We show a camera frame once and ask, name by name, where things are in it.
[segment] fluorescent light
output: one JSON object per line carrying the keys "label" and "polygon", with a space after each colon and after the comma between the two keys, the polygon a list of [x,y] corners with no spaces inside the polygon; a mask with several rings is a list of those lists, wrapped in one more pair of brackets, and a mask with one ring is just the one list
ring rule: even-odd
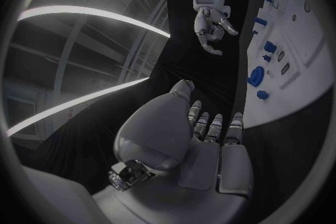
{"label": "fluorescent light", "polygon": [[112,12],[105,11],[105,10],[97,10],[95,8],[90,8],[90,7],[77,7],[77,6],[37,7],[37,8],[32,8],[31,10],[23,11],[17,20],[21,21],[21,20],[24,20],[25,18],[34,17],[38,15],[43,15],[43,14],[52,14],[52,13],[79,13],[79,14],[100,16],[100,17],[105,17],[105,18],[113,18],[118,21],[124,21],[129,24],[143,27],[153,32],[157,32],[158,34],[164,35],[168,38],[170,37],[170,34],[163,32],[160,29],[155,28],[151,25],[144,24],[143,22],[137,21],[133,18],[125,17],[123,15],[112,13]]}
{"label": "fluorescent light", "polygon": [[132,81],[132,82],[128,82],[128,83],[125,83],[125,84],[121,84],[121,85],[118,85],[118,86],[115,86],[115,87],[112,87],[112,88],[107,88],[106,90],[102,90],[102,91],[98,91],[98,92],[94,92],[92,94],[89,94],[89,95],[86,95],[86,96],[82,96],[82,97],[79,97],[77,99],[74,99],[72,101],[69,101],[69,102],[65,102],[64,104],[61,104],[61,105],[58,105],[58,106],[55,106],[53,108],[50,108],[46,111],[43,111],[41,113],[38,113],[34,116],[32,116],[31,118],[28,118],[20,123],[18,123],[17,125],[13,126],[11,129],[9,129],[6,133],[7,133],[7,136],[11,136],[13,134],[15,134],[16,132],[18,132],[19,130],[22,130],[23,128],[26,128],[27,126],[29,126],[30,124],[33,124],[35,122],[38,122],[39,120],[42,120],[48,116],[51,116],[57,112],[60,112],[66,108],[70,108],[71,106],[74,106],[74,105],[78,105],[82,102],[85,102],[85,101],[88,101],[88,100],[91,100],[93,98],[97,98],[101,95],[104,95],[104,94],[109,94],[110,92],[114,92],[114,91],[117,91],[117,90],[121,90],[123,88],[127,88],[129,86],[133,86],[137,83],[140,83],[144,80],[147,80],[147,78],[143,78],[141,80],[135,80],[135,81]]}

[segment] curved light strip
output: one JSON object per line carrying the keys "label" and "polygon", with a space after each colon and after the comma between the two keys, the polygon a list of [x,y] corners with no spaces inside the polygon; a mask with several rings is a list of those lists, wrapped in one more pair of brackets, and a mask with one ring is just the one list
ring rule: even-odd
{"label": "curved light strip", "polygon": [[52,13],[79,13],[79,14],[100,16],[100,17],[105,17],[105,18],[113,18],[115,20],[128,22],[129,24],[137,25],[147,30],[157,32],[158,34],[164,35],[168,38],[170,37],[170,34],[163,32],[160,29],[155,28],[151,25],[144,24],[143,22],[137,21],[133,18],[125,17],[123,15],[112,13],[112,12],[105,11],[105,10],[97,10],[95,8],[90,8],[90,7],[77,7],[77,6],[37,7],[37,8],[32,8],[31,10],[23,11],[17,20],[21,21],[25,18],[34,17],[38,15],[44,15],[44,14],[52,14]]}
{"label": "curved light strip", "polygon": [[88,101],[88,100],[91,100],[93,98],[97,98],[101,95],[104,95],[104,94],[109,94],[110,92],[114,92],[114,91],[117,91],[117,90],[121,90],[122,88],[127,88],[129,86],[133,86],[137,83],[140,83],[144,80],[147,80],[147,78],[143,78],[141,80],[135,80],[135,81],[132,81],[132,82],[128,82],[128,83],[125,83],[125,84],[121,84],[121,85],[118,85],[118,86],[115,86],[115,87],[112,87],[112,88],[107,88],[105,90],[102,90],[102,91],[98,91],[98,92],[94,92],[92,94],[89,94],[89,95],[85,95],[85,96],[82,96],[82,97],[79,97],[77,99],[74,99],[74,100],[71,100],[69,102],[65,102],[64,104],[61,104],[61,105],[58,105],[58,106],[55,106],[53,108],[50,108],[46,111],[43,111],[41,113],[38,113],[20,123],[18,123],[17,125],[13,126],[12,128],[10,128],[6,133],[7,133],[7,136],[11,136],[13,134],[15,134],[16,132],[18,132],[19,130],[22,130],[23,128],[26,128],[27,126],[29,126],[30,124],[33,124],[35,122],[38,122],[39,120],[42,120],[48,116],[51,116],[57,112],[60,112],[66,108],[70,108],[71,106],[74,106],[74,105],[78,105],[82,102],[85,102],[85,101]]}

